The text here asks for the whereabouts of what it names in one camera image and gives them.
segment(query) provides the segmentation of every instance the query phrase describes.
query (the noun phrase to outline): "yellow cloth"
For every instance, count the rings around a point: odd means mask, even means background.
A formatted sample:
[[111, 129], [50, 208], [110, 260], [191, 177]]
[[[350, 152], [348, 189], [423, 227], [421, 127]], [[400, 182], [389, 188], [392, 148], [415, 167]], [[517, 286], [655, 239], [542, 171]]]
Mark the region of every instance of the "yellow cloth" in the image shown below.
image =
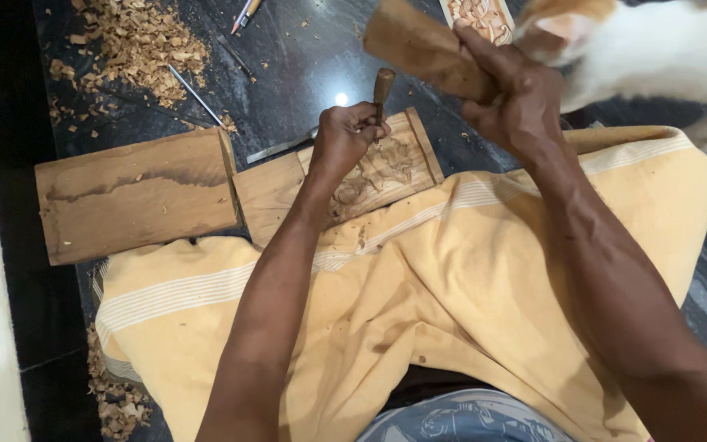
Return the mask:
[[[577, 136], [645, 138], [581, 164], [681, 304], [707, 230], [707, 157], [670, 128]], [[324, 232], [280, 407], [282, 440], [355, 439], [413, 363], [486, 381], [577, 440], [645, 441], [565, 314], [545, 211], [523, 170], [464, 172]], [[207, 237], [110, 259], [97, 315], [104, 352], [132, 363], [177, 442], [196, 435], [258, 257], [243, 239]]]

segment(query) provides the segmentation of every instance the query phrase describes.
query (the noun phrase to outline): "white and orange cat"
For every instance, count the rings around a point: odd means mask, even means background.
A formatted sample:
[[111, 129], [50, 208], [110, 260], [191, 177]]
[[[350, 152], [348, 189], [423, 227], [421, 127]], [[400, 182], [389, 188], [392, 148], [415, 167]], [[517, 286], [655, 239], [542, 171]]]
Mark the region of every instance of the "white and orange cat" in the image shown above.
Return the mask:
[[[564, 113], [615, 95], [707, 103], [707, 6], [689, 0], [535, 0], [515, 40], [536, 61], [575, 64]], [[707, 153], [707, 116], [685, 132]]]

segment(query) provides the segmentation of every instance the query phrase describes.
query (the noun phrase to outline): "wooden block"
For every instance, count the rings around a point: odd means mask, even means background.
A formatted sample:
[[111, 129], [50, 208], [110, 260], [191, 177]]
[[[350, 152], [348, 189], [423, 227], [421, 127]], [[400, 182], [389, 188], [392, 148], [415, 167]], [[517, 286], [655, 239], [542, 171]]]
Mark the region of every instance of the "wooden block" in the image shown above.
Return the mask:
[[241, 225], [230, 179], [236, 167], [218, 131], [35, 166], [50, 263], [78, 263]]
[[304, 177], [296, 152], [233, 177], [253, 244], [261, 247], [269, 244], [294, 204]]
[[[416, 109], [387, 119], [391, 136], [368, 153], [342, 181], [329, 204], [324, 228], [336, 226], [413, 195], [444, 176]], [[253, 244], [265, 247], [288, 215], [309, 171], [313, 148], [290, 153], [234, 176]]]

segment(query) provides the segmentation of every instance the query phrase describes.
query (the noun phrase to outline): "blue patterned cloth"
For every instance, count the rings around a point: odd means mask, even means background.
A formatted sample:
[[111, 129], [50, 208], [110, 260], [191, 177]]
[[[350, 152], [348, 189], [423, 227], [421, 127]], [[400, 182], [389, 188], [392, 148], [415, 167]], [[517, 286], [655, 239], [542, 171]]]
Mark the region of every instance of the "blue patterned cloth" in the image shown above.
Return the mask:
[[472, 388], [389, 410], [357, 442], [574, 442], [535, 409], [503, 392]]

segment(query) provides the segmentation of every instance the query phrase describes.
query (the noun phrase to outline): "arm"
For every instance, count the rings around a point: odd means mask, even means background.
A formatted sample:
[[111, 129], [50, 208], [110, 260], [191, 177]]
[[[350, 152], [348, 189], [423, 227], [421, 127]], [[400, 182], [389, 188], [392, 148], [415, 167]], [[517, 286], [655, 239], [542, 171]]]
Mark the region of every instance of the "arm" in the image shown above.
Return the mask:
[[329, 200], [387, 125], [362, 102], [320, 115], [309, 173], [244, 287], [197, 442], [277, 440], [280, 396], [302, 321]]
[[542, 194], [563, 250], [576, 318], [657, 442], [707, 440], [707, 348], [687, 327], [653, 263], [596, 194], [559, 121], [561, 76], [456, 23], [497, 104], [463, 116], [515, 155]]

